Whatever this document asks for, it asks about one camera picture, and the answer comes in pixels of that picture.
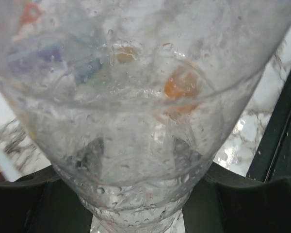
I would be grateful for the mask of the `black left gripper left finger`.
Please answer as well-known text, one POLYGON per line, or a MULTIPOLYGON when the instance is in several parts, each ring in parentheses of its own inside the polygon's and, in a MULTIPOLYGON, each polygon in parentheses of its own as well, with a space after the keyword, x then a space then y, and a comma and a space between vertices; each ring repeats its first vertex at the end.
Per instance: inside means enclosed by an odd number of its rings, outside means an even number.
POLYGON ((0 233, 88 233, 92 214, 51 166, 0 182, 0 233))

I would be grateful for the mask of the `large clear plastic bottle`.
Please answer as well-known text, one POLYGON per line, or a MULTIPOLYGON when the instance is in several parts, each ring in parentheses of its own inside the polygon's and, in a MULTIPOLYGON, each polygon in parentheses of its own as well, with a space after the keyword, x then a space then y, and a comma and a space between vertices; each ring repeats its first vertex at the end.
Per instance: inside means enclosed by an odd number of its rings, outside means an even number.
POLYGON ((93 214, 162 233, 291 27, 291 0, 0 0, 0 93, 93 214))

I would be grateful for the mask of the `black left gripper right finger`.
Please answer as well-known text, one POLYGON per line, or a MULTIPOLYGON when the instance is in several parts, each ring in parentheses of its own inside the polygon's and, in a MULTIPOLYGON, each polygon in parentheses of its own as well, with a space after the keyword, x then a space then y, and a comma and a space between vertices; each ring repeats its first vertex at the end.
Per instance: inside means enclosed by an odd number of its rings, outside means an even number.
POLYGON ((291 233, 291 176, 263 183, 213 163, 183 219, 187 233, 291 233))

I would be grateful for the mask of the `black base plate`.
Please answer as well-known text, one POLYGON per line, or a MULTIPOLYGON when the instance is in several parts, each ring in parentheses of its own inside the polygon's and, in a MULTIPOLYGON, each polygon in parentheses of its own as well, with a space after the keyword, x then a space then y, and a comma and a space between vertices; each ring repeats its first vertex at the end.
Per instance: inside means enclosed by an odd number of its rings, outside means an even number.
POLYGON ((290 121, 291 70, 246 174, 247 178, 260 182, 267 182, 272 179, 290 121))

